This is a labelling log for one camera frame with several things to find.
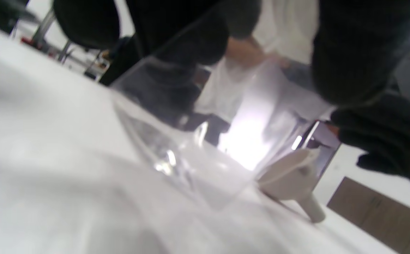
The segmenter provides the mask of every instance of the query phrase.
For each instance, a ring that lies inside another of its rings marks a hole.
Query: black chair
[[[119,40],[119,14],[112,0],[54,0],[53,10],[65,35],[77,45],[105,50]]]

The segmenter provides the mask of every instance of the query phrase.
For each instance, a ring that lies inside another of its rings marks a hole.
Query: bright light
[[[297,138],[296,138],[296,140],[294,140],[294,143],[293,143],[293,145],[291,146],[291,149],[293,149],[293,150],[296,150],[297,149],[297,146],[299,146],[299,143],[302,141],[302,137],[301,136],[298,136]]]

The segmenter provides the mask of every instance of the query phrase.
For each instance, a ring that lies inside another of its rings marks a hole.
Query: white lab coat
[[[317,28],[318,0],[263,0],[253,37],[266,53],[276,52],[309,64]],[[255,69],[242,69],[223,58],[196,101],[195,111],[215,114],[231,123],[241,105],[243,91],[255,75]]]

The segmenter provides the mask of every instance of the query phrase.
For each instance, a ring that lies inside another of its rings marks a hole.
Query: white wall
[[[361,150],[342,145],[316,186],[314,193],[318,201],[327,204],[338,185],[346,176],[372,190],[410,207],[410,181],[358,168],[355,163]]]

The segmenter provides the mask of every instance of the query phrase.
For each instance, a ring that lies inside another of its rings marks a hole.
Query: dark sweater
[[[375,98],[410,53],[410,0],[321,0],[319,11],[316,89],[336,105]]]

